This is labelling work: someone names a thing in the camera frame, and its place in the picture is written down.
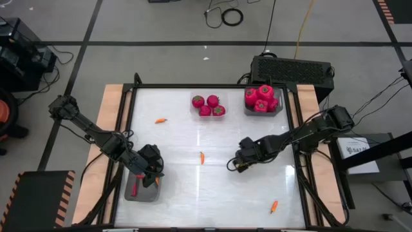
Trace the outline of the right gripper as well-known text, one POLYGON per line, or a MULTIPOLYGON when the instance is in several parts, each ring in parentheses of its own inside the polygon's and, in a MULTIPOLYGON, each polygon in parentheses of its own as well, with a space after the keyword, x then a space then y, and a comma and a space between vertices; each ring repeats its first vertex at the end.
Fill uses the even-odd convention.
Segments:
POLYGON ((235 152, 236 171, 244 172, 250 166, 248 162, 266 163, 274 159, 274 149, 268 137, 253 141, 250 137, 243 139, 243 149, 235 152))

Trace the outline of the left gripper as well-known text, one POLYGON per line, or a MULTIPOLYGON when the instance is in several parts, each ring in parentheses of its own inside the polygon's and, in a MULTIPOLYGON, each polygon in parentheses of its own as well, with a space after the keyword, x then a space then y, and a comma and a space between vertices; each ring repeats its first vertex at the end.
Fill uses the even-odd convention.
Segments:
POLYGON ((138 158, 137 161, 138 172, 137 174, 146 174, 142 179, 142 185, 145 188, 148 188, 151 184, 156 182, 155 175, 158 177, 163 177, 164 173, 164 163, 162 163, 160 168, 160 159, 156 160, 145 160, 143 158, 138 158))

